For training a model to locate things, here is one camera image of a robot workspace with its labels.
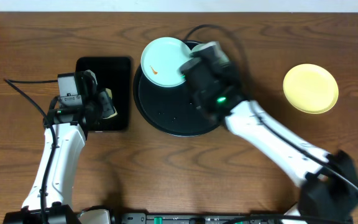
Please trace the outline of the yellow green sponge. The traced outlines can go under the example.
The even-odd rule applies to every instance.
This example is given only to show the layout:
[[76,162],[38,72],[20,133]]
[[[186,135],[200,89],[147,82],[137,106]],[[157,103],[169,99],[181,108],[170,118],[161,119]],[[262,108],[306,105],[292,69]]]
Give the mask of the yellow green sponge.
[[117,110],[112,102],[112,91],[108,88],[104,89],[103,100],[103,119],[109,119],[117,115]]

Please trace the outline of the light blue plate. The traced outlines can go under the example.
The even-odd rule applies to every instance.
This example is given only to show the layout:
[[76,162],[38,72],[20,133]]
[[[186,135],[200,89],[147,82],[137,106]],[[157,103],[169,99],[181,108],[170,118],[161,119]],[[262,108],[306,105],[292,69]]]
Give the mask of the light blue plate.
[[207,49],[209,47],[208,44],[198,44],[195,47],[192,48],[191,53],[195,54],[196,52],[199,52],[201,50]]
[[191,50],[183,41],[161,37],[151,41],[141,55],[141,69],[153,84],[171,88],[185,82],[179,68],[190,59]]

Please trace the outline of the yellow plate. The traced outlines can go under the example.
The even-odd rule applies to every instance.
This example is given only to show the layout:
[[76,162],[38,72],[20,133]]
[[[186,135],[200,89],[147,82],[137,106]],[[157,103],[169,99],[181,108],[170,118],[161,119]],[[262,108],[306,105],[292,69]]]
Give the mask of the yellow plate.
[[297,65],[287,72],[283,92],[294,108],[309,114],[329,111],[339,98],[335,78],[325,68],[310,63]]

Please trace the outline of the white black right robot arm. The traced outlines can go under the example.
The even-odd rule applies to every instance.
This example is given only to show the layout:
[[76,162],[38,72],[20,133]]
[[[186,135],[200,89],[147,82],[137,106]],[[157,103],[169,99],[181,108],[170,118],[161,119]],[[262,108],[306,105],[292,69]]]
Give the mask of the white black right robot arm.
[[297,203],[271,219],[284,223],[348,223],[358,206],[358,174],[348,154],[331,154],[284,127],[250,94],[232,87],[198,90],[198,110],[271,159],[300,189]]

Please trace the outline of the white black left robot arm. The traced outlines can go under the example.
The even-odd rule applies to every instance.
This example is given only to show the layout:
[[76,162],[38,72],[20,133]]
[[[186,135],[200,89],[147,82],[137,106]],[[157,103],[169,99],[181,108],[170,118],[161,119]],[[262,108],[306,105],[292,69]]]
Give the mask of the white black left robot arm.
[[78,124],[56,124],[45,130],[44,152],[32,190],[21,210],[7,213],[3,224],[114,221],[112,213],[104,207],[87,208],[79,214],[70,207],[78,158],[85,141],[85,133]]

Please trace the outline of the black rectangular tray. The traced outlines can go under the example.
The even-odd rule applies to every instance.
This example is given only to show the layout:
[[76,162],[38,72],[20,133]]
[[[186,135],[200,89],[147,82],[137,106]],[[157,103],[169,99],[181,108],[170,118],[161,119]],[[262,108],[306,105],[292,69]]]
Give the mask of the black rectangular tray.
[[103,119],[89,129],[93,132],[125,131],[130,118],[131,58],[129,57],[81,57],[76,71],[91,70],[96,75],[99,88],[112,92],[112,102],[117,115]]

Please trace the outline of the black round tray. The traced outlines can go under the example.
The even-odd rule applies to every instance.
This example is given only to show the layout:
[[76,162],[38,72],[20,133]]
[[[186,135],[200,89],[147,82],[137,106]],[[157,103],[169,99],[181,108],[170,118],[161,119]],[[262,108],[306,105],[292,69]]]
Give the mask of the black round tray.
[[[186,41],[190,50],[200,42]],[[175,136],[197,136],[218,127],[196,109],[186,83],[164,88],[153,84],[139,65],[134,78],[137,109],[153,127]]]

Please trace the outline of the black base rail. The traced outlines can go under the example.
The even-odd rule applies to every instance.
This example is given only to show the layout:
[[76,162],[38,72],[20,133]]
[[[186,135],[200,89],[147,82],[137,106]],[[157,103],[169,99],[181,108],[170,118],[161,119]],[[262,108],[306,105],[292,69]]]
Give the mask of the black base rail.
[[222,224],[229,220],[256,217],[257,215],[218,215],[218,214],[163,214],[163,213],[124,213],[122,224]]

